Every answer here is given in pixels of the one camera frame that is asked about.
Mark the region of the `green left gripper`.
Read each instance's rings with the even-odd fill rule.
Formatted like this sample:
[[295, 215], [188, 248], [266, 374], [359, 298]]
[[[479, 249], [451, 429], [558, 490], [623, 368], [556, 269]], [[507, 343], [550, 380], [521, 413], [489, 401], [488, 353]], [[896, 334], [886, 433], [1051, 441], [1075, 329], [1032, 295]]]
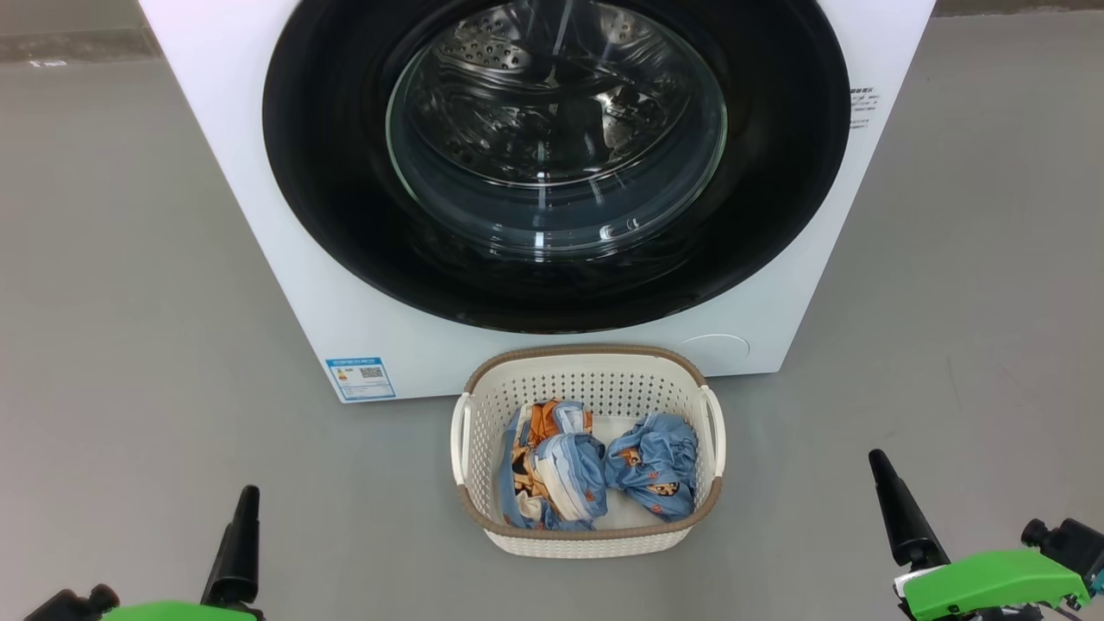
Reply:
[[252, 606], [259, 596], [261, 488], [241, 490], [234, 515], [225, 527], [201, 604], [162, 600], [119, 606], [103, 621], [254, 621], [257, 615], [217, 606]]

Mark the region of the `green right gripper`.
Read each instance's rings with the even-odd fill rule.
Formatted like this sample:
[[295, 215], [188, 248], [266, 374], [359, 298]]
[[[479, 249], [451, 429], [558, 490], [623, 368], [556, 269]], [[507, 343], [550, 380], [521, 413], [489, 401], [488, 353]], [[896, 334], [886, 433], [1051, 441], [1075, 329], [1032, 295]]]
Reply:
[[1061, 606], [1069, 599], [1085, 606], [1091, 600], [1081, 575], [1033, 549], [978, 552], [951, 564], [887, 452], [871, 449], [869, 465], [894, 564], [911, 570], [925, 569], [901, 575], [894, 582], [915, 620], [1015, 606]]

